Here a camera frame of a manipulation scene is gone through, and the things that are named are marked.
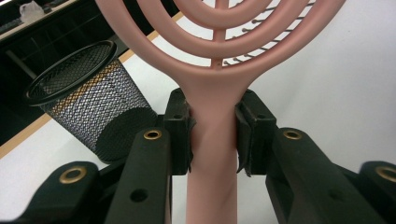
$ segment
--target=wire mesh basket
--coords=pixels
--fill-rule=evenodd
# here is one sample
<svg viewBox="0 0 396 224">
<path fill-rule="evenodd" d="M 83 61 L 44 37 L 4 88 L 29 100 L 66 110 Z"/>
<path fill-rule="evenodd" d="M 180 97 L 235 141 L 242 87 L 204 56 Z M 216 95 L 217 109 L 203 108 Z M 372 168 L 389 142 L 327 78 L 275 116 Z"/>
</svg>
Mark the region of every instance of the wire mesh basket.
<svg viewBox="0 0 396 224">
<path fill-rule="evenodd" d="M 43 72 L 24 95 L 66 128 L 101 161 L 126 157 L 134 135 L 157 114 L 118 59 L 116 45 L 101 41 Z"/>
</svg>

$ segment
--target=white table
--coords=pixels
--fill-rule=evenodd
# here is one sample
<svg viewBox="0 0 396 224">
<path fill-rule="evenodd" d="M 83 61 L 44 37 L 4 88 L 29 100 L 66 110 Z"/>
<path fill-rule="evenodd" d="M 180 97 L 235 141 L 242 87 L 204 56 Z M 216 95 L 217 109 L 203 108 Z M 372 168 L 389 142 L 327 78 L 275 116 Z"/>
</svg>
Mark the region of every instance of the white table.
<svg viewBox="0 0 396 224">
<path fill-rule="evenodd" d="M 314 41 L 250 87 L 279 127 L 305 131 L 334 163 L 354 172 L 365 161 L 396 163 L 394 8 L 392 0 L 348 0 Z M 176 83 L 136 56 L 124 65 L 163 113 Z M 10 151 L 0 160 L 0 219 L 20 215 L 47 176 L 70 161 L 105 166 L 53 120 Z M 174 181 L 174 223 L 183 223 L 186 177 Z M 239 223 L 277 223 L 264 177 L 240 174 L 238 188 Z"/>
</svg>

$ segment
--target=brass ring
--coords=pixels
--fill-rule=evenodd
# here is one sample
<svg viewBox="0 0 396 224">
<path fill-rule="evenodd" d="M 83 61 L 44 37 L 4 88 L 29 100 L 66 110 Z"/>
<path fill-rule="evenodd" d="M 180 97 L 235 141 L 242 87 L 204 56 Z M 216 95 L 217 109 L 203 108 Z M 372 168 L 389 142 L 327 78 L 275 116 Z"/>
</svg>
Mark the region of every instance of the brass ring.
<svg viewBox="0 0 396 224">
<path fill-rule="evenodd" d="M 388 166 L 378 166 L 375 168 L 375 171 L 382 178 L 387 179 L 388 181 L 391 181 L 393 183 L 396 183 L 396 169 Z M 389 175 L 386 173 L 386 171 L 391 172 L 394 175 Z"/>
<path fill-rule="evenodd" d="M 161 136 L 163 136 L 163 133 L 160 130 L 150 130 L 144 134 L 144 137 L 148 140 L 156 140 L 161 138 Z"/>
<path fill-rule="evenodd" d="M 299 132 L 294 130 L 286 130 L 283 132 L 283 135 L 291 140 L 300 140 L 303 137 Z"/>
<path fill-rule="evenodd" d="M 70 173 L 78 171 L 78 175 L 73 177 L 68 177 Z M 78 182 L 80 179 L 84 178 L 87 174 L 87 169 L 84 166 L 73 166 L 72 168 L 64 171 L 59 177 L 59 181 L 63 184 L 73 184 Z"/>
</svg>

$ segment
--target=black metal mesh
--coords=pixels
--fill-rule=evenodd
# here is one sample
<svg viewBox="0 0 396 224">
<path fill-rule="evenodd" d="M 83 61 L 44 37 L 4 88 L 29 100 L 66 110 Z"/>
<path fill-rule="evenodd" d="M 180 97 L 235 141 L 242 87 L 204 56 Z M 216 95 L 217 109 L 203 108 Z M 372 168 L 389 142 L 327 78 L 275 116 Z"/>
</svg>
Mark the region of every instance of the black metal mesh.
<svg viewBox="0 0 396 224">
<path fill-rule="evenodd" d="M 34 100 L 45 99 L 77 85 L 70 93 L 39 106 L 102 161 L 111 162 L 128 154 L 134 133 L 153 126 L 157 115 L 119 60 L 86 78 L 108 55 L 108 49 L 100 47 L 60 61 L 41 75 L 44 77 L 27 95 Z M 123 134 L 114 134 L 121 130 Z"/>
</svg>

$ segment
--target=pink hairbrush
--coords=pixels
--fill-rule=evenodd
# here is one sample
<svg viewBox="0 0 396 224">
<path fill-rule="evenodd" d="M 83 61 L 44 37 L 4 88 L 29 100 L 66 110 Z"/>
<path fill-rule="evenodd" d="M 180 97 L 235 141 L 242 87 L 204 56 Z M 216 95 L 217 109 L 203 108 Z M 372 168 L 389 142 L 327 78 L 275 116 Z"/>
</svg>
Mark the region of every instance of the pink hairbrush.
<svg viewBox="0 0 396 224">
<path fill-rule="evenodd" d="M 194 159 L 188 177 L 187 223 L 236 223 L 234 106 L 257 77 L 309 43 L 345 0 L 282 0 L 276 7 L 268 7 L 271 0 L 247 0 L 235 7 L 229 7 L 229 0 L 216 0 L 215 7 L 201 0 L 174 0 L 189 20 L 213 30 L 211 40 L 178 27 L 161 1 L 137 0 L 164 39 L 189 54 L 210 59 L 207 66 L 182 62 L 154 46 L 139 30 L 123 0 L 96 2 L 120 39 L 140 58 L 172 78 L 191 106 L 191 116 L 197 124 L 191 133 Z M 226 39 L 228 29 L 243 25 L 264 11 L 272 13 L 254 29 Z M 275 44 L 266 47 L 270 42 Z M 249 53 L 256 49 L 264 52 L 247 57 L 246 61 L 236 58 L 251 56 Z M 228 58 L 237 63 L 224 62 Z"/>
</svg>

